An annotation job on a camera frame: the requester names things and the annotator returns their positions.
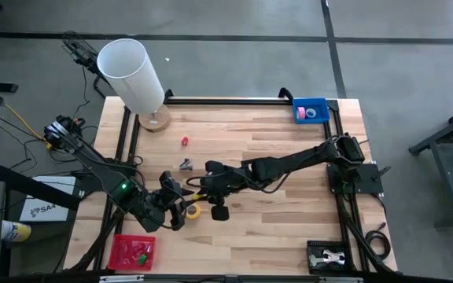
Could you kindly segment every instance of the wooden lamp base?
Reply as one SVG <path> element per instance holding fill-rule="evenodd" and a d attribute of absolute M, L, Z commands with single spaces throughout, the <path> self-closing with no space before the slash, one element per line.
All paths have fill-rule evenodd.
<path fill-rule="evenodd" d="M 157 133 L 167 129 L 171 123 L 171 113 L 167 106 L 162 105 L 156 112 L 149 115 L 139 114 L 139 123 L 141 127 L 148 132 Z"/>

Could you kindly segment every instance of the white paper tube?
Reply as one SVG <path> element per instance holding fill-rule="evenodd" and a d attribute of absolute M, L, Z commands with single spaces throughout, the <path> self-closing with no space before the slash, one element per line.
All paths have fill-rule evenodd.
<path fill-rule="evenodd" d="M 140 42 L 118 39 L 108 43 L 99 53 L 98 67 L 132 112 L 151 114 L 164 103 L 164 89 Z"/>

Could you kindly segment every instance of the white paper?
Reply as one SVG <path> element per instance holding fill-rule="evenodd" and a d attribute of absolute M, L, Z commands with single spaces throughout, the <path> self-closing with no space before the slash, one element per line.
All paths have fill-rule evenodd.
<path fill-rule="evenodd" d="M 38 182 L 44 182 L 48 186 L 59 189 L 65 193 L 72 194 L 76 178 L 74 177 L 57 177 L 57 176 L 38 176 L 34 177 Z M 22 214 L 21 222 L 55 222 L 65 221 L 68 217 L 68 209 L 62 206 L 51 204 L 44 200 L 32 199 L 26 200 Z"/>

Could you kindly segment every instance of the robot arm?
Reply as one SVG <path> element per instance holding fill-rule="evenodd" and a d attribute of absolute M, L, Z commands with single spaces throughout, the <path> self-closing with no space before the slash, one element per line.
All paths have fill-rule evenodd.
<path fill-rule="evenodd" d="M 149 192 L 144 184 L 128 173 L 139 173 L 134 167 L 108 162 L 83 140 L 80 125 L 68 117 L 58 116 L 45 129 L 45 139 L 54 148 L 72 154 L 101 182 L 109 199 L 124 214 L 131 213 L 147 232 L 154 232 L 161 226 L 179 230 L 184 225 L 186 202 L 183 196 L 193 192 L 182 189 L 169 171 L 160 176 L 162 188 Z M 171 226 L 163 224 L 166 211 L 171 212 Z"/>
<path fill-rule="evenodd" d="M 274 193 L 292 172 L 321 163 L 336 164 L 340 168 L 342 180 L 353 182 L 359 177 L 357 169 L 364 159 L 358 141 L 343 135 L 332 137 L 312 149 L 281 158 L 263 157 L 245 160 L 239 168 L 208 161 L 205 164 L 208 175 L 199 178 L 201 190 L 197 194 L 203 196 L 199 200 L 207 200 L 215 205 L 211 210 L 213 219 L 224 221 L 229 218 L 224 198 L 232 193 L 238 193 L 243 189 Z M 283 179 L 275 189 L 265 190 L 280 178 Z"/>

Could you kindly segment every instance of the green object in basket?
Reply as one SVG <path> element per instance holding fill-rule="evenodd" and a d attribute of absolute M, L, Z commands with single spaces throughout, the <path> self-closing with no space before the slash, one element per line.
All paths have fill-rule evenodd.
<path fill-rule="evenodd" d="M 139 258 L 139 265 L 145 264 L 147 259 L 148 259 L 147 255 L 141 255 L 141 257 Z"/>

